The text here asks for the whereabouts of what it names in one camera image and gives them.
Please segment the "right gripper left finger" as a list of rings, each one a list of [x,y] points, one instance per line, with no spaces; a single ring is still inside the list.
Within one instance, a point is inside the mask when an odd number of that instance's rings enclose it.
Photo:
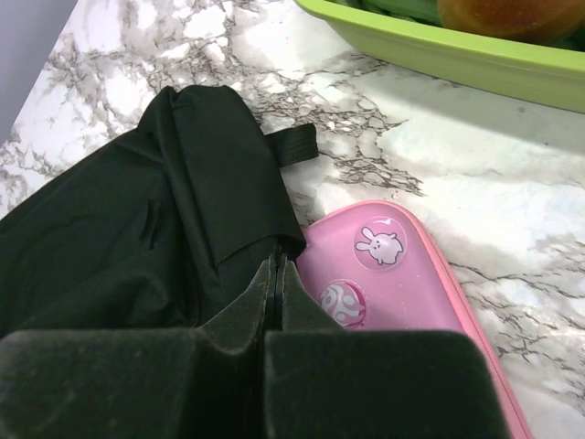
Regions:
[[[24,330],[1,342],[4,438],[259,438],[274,260],[197,328]]]

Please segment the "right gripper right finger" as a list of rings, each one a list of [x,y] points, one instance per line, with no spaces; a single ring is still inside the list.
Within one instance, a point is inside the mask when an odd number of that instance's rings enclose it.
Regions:
[[[268,438],[506,438],[484,354],[451,330],[348,330],[281,258],[264,342]]]

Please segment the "pink pencil case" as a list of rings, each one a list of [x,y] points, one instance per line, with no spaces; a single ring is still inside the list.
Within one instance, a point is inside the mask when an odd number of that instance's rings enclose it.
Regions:
[[[439,247],[403,207],[356,203],[303,231],[308,294],[348,330],[451,330],[482,350],[512,437],[532,433],[493,348]]]

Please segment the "black student backpack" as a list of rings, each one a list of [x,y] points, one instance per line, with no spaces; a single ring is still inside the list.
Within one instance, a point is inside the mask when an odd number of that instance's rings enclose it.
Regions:
[[[281,171],[317,155],[313,124],[266,134],[229,87],[162,89],[2,219],[2,333],[206,323],[304,250]]]

